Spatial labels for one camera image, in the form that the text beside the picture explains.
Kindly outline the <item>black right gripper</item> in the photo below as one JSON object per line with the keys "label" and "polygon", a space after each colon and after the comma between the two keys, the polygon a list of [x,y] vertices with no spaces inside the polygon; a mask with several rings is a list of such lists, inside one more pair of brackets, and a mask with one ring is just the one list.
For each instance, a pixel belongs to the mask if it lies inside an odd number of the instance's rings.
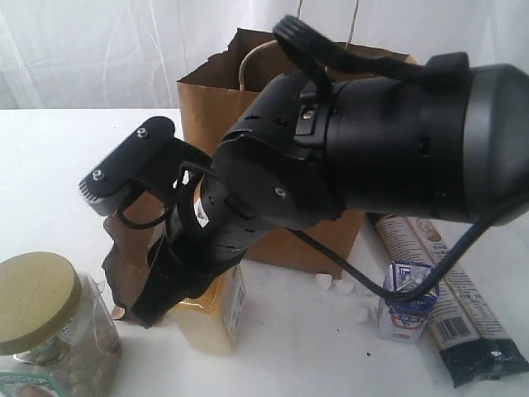
{"label": "black right gripper", "polygon": [[131,306],[149,328],[186,298],[198,298],[273,225],[254,215],[214,177],[179,190],[165,234],[150,249],[150,273]]}

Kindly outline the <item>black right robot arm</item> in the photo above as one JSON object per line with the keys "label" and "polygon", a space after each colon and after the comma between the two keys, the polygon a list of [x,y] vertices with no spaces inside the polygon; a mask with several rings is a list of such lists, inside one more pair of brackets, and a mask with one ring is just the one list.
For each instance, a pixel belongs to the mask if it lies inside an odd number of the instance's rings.
{"label": "black right robot arm", "polygon": [[273,78],[211,155],[180,140],[161,173],[175,196],[150,272],[129,304],[150,327],[276,227],[301,240],[349,208],[469,224],[397,302],[436,286],[490,227],[528,210],[528,76],[464,52],[411,65],[341,49],[296,17],[273,29],[296,71]]}

